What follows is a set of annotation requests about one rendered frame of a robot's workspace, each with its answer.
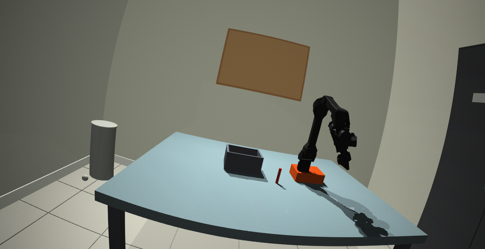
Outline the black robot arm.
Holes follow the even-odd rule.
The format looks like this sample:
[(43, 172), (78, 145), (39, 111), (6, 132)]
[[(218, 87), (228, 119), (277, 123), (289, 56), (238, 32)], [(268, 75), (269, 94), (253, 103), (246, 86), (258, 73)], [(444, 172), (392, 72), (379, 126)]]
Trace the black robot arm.
[(316, 142), (322, 126), (322, 120), (327, 115), (328, 110), (331, 111), (332, 121), (329, 123), (329, 129), (333, 140), (337, 140), (344, 145), (344, 149), (347, 146), (357, 146), (357, 137), (354, 133), (349, 132), (350, 119), (348, 111), (339, 107), (331, 96), (325, 95), (322, 98), (318, 98), (313, 103), (314, 120), (310, 137), (298, 154), (297, 169), (300, 172), (309, 173), (311, 162), (316, 158)]

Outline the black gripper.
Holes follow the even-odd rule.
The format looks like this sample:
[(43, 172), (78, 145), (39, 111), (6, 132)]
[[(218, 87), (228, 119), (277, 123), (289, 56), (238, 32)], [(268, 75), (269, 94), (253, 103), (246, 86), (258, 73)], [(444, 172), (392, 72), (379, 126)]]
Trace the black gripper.
[(337, 156), (337, 162), (339, 165), (342, 165), (346, 170), (349, 170), (349, 161), (351, 161), (350, 158), (350, 152), (347, 151), (348, 146), (346, 149), (344, 149), (344, 145), (342, 145), (340, 142), (337, 140), (333, 140), (334, 145), (336, 148), (337, 153), (340, 152), (341, 154), (338, 154)]

